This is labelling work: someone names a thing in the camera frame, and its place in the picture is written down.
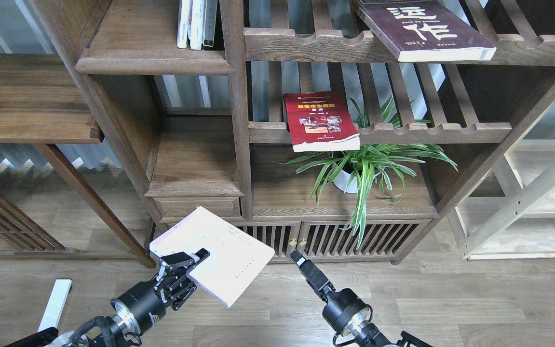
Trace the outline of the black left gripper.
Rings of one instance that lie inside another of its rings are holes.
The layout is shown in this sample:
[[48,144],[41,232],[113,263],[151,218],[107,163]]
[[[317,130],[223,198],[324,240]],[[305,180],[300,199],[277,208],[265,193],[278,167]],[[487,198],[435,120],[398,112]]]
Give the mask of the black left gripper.
[[112,319],[123,334],[142,335],[158,323],[167,308],[179,310],[197,286],[188,273],[209,257],[201,248],[196,253],[179,252],[160,258],[160,276],[138,282],[110,304],[116,314]]

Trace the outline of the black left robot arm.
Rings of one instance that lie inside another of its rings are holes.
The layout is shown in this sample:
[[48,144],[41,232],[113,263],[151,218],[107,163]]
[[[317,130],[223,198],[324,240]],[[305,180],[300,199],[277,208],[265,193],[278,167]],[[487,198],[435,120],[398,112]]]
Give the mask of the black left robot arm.
[[179,252],[160,258],[160,270],[149,281],[138,282],[124,294],[112,299],[115,314],[96,316],[75,331],[59,334],[49,327],[10,344],[11,347],[133,347],[154,327],[167,308],[179,310],[197,286],[191,271],[209,257],[201,248],[195,253]]

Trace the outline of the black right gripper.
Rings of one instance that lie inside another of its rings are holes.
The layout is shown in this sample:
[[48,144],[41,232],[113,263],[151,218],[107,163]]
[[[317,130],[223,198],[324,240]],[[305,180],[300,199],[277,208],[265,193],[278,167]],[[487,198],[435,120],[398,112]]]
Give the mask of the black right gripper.
[[325,302],[322,317],[340,335],[357,335],[357,327],[364,321],[370,323],[373,309],[364,303],[350,288],[336,292],[326,275],[299,250],[290,254],[314,292]]

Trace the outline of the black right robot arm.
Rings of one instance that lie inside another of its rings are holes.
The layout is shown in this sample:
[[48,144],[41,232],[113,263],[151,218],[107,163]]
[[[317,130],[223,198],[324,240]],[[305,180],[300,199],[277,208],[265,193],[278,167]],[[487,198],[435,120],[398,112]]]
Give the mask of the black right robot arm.
[[344,347],[352,343],[360,347],[430,346],[405,331],[401,332],[401,340],[396,343],[390,342],[372,323],[372,307],[364,303],[352,289],[335,290],[326,275],[298,250],[294,250],[290,258],[297,264],[315,294],[324,301],[322,316],[336,332],[332,340],[335,347]]

